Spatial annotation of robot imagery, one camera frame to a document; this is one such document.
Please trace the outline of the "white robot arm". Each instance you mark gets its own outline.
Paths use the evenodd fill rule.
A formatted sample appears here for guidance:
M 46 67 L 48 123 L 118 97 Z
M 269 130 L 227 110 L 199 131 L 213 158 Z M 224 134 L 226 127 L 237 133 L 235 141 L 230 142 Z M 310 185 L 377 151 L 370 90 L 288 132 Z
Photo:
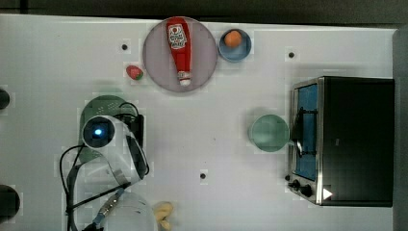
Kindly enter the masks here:
M 130 186 L 141 181 L 149 172 L 145 153 L 126 123 L 111 115 L 96 115 L 88 119 L 80 135 L 82 143 L 77 156 L 84 148 L 97 152 L 98 157 L 80 165 L 74 161 L 66 181 L 67 231 L 79 231 L 74 211 L 102 196 L 111 196 L 101 206 L 92 222 L 83 231 L 103 231 L 102 222 L 119 202 Z M 86 180 L 100 185 L 116 185 L 80 202 L 74 201 L 75 186 L 80 183 L 78 175 L 84 172 Z

